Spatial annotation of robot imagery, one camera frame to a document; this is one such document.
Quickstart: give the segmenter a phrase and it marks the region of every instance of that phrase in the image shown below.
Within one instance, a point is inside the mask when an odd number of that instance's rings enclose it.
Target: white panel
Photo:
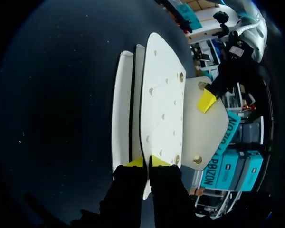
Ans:
[[[199,82],[211,83],[211,80],[206,76],[186,80],[181,163],[196,170],[203,170],[223,140],[229,118],[221,99],[218,99],[206,113],[197,108],[203,94]],[[202,157],[201,164],[193,162],[196,155]]]
[[[133,53],[123,51],[120,55],[112,110],[112,169],[129,163],[129,117]]]
[[[140,138],[147,167],[151,155],[169,164],[178,160],[181,166],[185,79],[186,71],[173,49],[152,33],[146,48],[140,111]]]
[[[141,102],[141,88],[143,78],[145,48],[138,44],[135,52],[135,83],[133,97],[133,118],[132,118],[132,160],[142,157],[143,152],[139,139],[139,109]]]

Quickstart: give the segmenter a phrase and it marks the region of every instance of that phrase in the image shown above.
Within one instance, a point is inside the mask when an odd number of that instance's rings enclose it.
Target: hole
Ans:
[[[180,74],[180,82],[183,82],[184,81],[184,74],[181,72],[181,74]]]
[[[197,165],[201,164],[202,161],[203,160],[202,160],[201,156],[199,156],[199,155],[195,155],[193,158],[193,162]]]
[[[264,34],[262,33],[262,31],[257,27],[256,28],[257,33],[260,35],[261,38],[264,38]]]
[[[176,155],[175,157],[175,164],[177,165],[180,162],[180,156]]]

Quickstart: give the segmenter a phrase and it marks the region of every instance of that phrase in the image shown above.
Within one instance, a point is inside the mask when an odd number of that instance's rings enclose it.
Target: cable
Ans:
[[[264,18],[261,17],[258,20],[258,22],[256,22],[255,24],[242,26],[242,27],[237,28],[236,30],[232,31],[232,33],[233,34],[237,33],[237,36],[240,36],[244,31],[249,30],[249,29],[253,29],[253,28],[256,28],[257,26],[259,26],[263,20],[264,20]]]

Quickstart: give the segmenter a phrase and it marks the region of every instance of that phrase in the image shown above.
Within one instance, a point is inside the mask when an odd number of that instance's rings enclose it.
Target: brass grommet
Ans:
[[[184,74],[183,74],[182,72],[180,73],[180,79],[181,79],[180,82],[183,82],[183,80],[184,80]]]
[[[175,157],[175,164],[177,165],[180,162],[180,156],[176,155]]]
[[[199,156],[199,155],[195,155],[193,158],[193,162],[197,165],[201,164],[202,161],[203,160],[202,160],[201,156]]]

